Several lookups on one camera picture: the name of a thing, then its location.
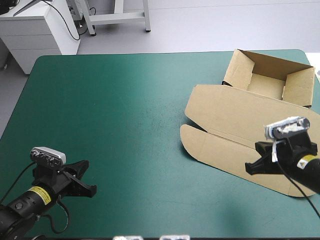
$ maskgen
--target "white drawer cabinet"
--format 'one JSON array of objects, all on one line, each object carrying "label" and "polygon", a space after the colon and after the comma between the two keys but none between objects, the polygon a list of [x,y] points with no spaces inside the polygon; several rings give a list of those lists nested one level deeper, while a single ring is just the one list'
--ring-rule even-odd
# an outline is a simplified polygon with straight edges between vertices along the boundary
[{"label": "white drawer cabinet", "polygon": [[23,71],[31,73],[36,60],[41,56],[61,55],[58,49],[30,49],[30,50],[11,50],[14,59],[23,66]]},{"label": "white drawer cabinet", "polygon": [[[61,16],[44,2],[13,16],[30,1],[20,0],[14,9],[0,15],[0,38],[25,74],[30,74],[38,57],[75,55],[80,43],[70,36]],[[72,35],[78,38],[66,1],[54,0],[51,4],[63,15]]]},{"label": "white drawer cabinet", "polygon": [[9,50],[59,49],[52,35],[2,36],[1,39]]}]

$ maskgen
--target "white metal stand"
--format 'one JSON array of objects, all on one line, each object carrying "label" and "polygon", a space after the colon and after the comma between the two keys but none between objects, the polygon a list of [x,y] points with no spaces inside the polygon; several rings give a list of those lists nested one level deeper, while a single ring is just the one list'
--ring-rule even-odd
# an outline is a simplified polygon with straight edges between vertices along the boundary
[{"label": "white metal stand", "polygon": [[150,32],[150,18],[148,0],[143,1],[143,12],[124,13],[124,0],[114,1],[113,14],[91,15],[87,0],[79,0],[83,16],[91,36],[96,35],[95,25],[121,24],[132,22],[145,22],[145,31]]}]

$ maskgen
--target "robotic arm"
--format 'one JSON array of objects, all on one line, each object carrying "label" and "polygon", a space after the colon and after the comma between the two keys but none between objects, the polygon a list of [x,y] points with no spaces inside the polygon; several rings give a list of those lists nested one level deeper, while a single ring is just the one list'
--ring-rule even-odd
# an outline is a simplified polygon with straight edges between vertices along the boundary
[{"label": "robotic arm", "polygon": [[254,174],[285,174],[312,191],[320,192],[320,159],[317,144],[310,141],[310,122],[305,117],[289,117],[266,126],[266,139],[258,141],[255,150],[261,158],[246,163],[245,170]]},{"label": "robotic arm", "polygon": [[66,164],[64,153],[47,147],[34,147],[30,158],[36,163],[33,187],[7,206],[0,205],[0,240],[21,239],[56,203],[69,218],[68,210],[60,202],[63,197],[92,198],[97,192],[97,186],[81,182],[89,167],[87,160]]}]

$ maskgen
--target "drawer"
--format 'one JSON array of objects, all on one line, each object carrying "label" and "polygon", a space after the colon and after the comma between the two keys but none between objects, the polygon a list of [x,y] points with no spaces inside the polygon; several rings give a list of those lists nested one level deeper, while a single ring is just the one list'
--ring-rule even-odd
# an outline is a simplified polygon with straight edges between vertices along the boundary
[{"label": "drawer", "polygon": [[0,20],[0,36],[12,35],[51,35],[51,31],[44,18]]},{"label": "drawer", "polygon": [[58,49],[52,35],[16,35],[2,36],[2,41],[9,50]]},{"label": "drawer", "polygon": [[61,55],[59,49],[11,50],[11,54],[25,74],[30,74],[36,60],[41,56]]}]

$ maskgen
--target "warning label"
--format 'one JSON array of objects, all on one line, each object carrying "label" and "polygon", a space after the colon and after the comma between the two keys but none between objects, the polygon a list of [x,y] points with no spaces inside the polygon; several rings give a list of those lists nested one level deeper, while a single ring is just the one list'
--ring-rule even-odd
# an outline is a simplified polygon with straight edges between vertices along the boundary
[{"label": "warning label", "polygon": [[39,195],[40,198],[42,198],[44,205],[47,205],[48,203],[51,202],[51,197],[50,195],[47,193],[46,190],[44,190],[42,187],[40,186],[33,186],[32,188],[30,188],[28,191],[34,192],[36,194]]}]

